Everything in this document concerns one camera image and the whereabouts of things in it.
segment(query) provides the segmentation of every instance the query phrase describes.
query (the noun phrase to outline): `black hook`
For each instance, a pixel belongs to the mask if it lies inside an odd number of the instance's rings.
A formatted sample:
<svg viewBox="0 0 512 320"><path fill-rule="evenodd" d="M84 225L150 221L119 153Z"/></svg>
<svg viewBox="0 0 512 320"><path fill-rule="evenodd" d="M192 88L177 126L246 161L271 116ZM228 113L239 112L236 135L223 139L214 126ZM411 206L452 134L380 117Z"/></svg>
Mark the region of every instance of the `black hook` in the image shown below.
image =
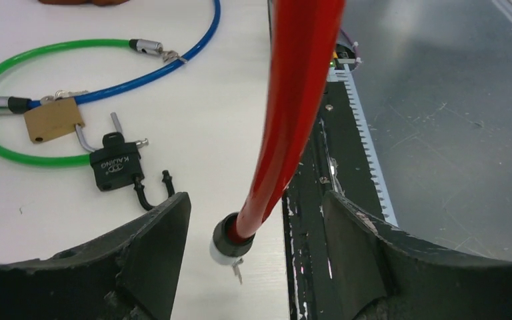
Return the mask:
<svg viewBox="0 0 512 320"><path fill-rule="evenodd" d="M170 176L168 170L164 170L162 174L162 182L164 182L164 184L166 185L168 197L171 197L175 194L173 183L171 182L172 176ZM154 209L154 206L148 203L148 200L146 200L146 194L144 194L144 185L142 184L140 177L134 178L134 190L136 191L136 195L138 196L138 202L140 202L140 205L142 206L142 208L144 208L144 210L150 211Z"/></svg>

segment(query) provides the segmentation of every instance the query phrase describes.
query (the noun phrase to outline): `green cable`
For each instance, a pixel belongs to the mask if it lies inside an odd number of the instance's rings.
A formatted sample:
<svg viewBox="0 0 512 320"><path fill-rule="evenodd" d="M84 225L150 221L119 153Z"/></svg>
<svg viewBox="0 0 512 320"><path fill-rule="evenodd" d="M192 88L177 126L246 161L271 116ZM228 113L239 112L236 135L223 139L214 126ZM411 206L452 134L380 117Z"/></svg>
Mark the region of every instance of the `green cable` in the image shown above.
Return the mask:
<svg viewBox="0 0 512 320"><path fill-rule="evenodd" d="M88 39L78 41L68 41L56 43L54 45L46 45L44 47L28 50L9 58L0 63L0 76L10 68L22 63L26 60L54 53L58 51L66 51L88 47L129 47L128 40L120 39ZM0 146L0 156L8 160L26 165L36 165L40 167L75 167L89 164L89 155L76 155L71 157L38 157L34 155L25 155Z"/></svg>

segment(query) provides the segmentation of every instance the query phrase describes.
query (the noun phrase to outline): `blue cable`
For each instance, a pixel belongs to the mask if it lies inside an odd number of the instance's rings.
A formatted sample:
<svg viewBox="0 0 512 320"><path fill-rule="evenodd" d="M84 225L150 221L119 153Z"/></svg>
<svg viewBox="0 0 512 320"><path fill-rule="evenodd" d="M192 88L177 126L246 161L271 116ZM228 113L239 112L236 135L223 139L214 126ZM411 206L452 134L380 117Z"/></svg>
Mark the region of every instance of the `blue cable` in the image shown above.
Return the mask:
<svg viewBox="0 0 512 320"><path fill-rule="evenodd" d="M188 52L186 52L182 57L186 60L192 60L197 54L199 54L205 46L210 42L211 38L213 38L215 32L217 31L217 27L219 26L219 22L221 20L221 2L220 0L213 0L215 4L215 15L213 16L213 21L209 26L209 29L205 33L205 35L199 40L197 44L193 46ZM154 80L158 80L165 75L170 74L176 69L180 68L184 65L180 60L176 60L154 72L150 72L147 75L143 75L142 77L138 77L134 80L130 80L128 82L122 83L120 85L115 85L106 89L102 89L95 92L86 93L84 95L78 95L75 97L75 102L78 105L82 105L84 103L90 103L94 101L98 101L104 98L112 97L114 95L120 95L121 93L136 89L143 85L146 85ZM28 104L29 109L34 109L40 106L40 101L32 100Z"/></svg>

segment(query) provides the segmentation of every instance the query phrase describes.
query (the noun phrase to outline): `black padlock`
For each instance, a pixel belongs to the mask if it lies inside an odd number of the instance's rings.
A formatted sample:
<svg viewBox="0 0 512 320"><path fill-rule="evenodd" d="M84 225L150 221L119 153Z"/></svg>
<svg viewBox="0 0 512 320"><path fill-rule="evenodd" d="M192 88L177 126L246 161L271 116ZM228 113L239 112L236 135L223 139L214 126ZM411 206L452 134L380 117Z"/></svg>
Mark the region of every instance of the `black padlock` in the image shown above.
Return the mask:
<svg viewBox="0 0 512 320"><path fill-rule="evenodd" d="M89 155L95 182L101 191L110 191L142 181L140 153L134 142L125 142L120 132L103 136L103 148Z"/></svg>

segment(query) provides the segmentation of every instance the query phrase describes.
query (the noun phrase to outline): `brown object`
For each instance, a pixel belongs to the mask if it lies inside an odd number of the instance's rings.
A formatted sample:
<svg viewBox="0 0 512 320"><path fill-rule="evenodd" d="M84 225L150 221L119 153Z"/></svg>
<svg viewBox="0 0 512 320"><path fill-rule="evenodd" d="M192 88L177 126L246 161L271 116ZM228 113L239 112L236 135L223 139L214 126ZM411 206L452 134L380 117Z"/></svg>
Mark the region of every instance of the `brown object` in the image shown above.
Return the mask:
<svg viewBox="0 0 512 320"><path fill-rule="evenodd" d="M24 113L30 141L41 143L72 133L85 126L74 98L61 99Z"/></svg>
<svg viewBox="0 0 512 320"><path fill-rule="evenodd" d="M38 0L46 5L82 5L92 3L98 6L120 5L128 0Z"/></svg>

